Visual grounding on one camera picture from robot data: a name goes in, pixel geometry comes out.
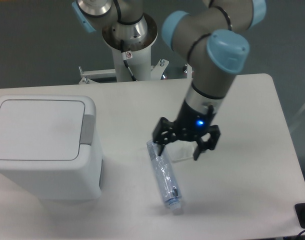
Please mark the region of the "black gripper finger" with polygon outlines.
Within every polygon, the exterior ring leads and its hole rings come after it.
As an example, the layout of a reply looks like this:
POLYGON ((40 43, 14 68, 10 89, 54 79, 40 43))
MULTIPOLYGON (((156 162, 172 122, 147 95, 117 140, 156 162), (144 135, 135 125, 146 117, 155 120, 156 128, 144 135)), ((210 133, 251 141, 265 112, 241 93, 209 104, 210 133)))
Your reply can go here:
POLYGON ((157 155, 161 156, 165 146, 180 139, 183 131, 177 122, 171 122, 165 117, 161 117, 152 132, 152 141, 157 144, 157 155))
POLYGON ((220 128, 218 125, 212 125, 208 129, 208 134, 210 135, 207 141, 203 141, 202 137, 196 139, 197 147, 193 153, 193 160, 197 161, 200 154, 207 150, 213 151, 216 148, 218 140, 221 136, 220 128))

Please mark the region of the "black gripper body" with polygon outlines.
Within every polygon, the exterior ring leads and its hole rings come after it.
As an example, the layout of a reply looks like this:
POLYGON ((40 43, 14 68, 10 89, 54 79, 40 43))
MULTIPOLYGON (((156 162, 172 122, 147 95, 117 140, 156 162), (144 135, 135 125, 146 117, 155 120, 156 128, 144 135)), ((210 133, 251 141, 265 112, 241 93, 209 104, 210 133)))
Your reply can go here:
POLYGON ((194 142, 208 133, 211 134, 215 130, 215 125, 211 125, 214 117, 215 108, 212 104, 208 106, 206 113, 200 113, 184 100, 174 121, 177 140, 194 142))

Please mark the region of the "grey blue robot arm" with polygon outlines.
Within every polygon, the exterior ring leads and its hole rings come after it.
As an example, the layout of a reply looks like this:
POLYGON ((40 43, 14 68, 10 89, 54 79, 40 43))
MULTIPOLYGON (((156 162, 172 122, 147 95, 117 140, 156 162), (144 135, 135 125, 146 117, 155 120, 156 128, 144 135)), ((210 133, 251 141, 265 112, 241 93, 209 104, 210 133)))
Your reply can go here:
POLYGON ((221 133, 212 120, 250 51, 241 32, 260 23, 267 12, 264 0, 207 0, 205 5, 207 10, 197 15, 171 13, 158 30, 141 0, 72 3, 84 29, 100 31, 111 48, 119 82, 151 79, 151 46, 157 36, 194 69, 177 118, 160 118, 152 132, 148 149, 155 157, 176 141, 196 142, 195 160, 215 149, 221 133))

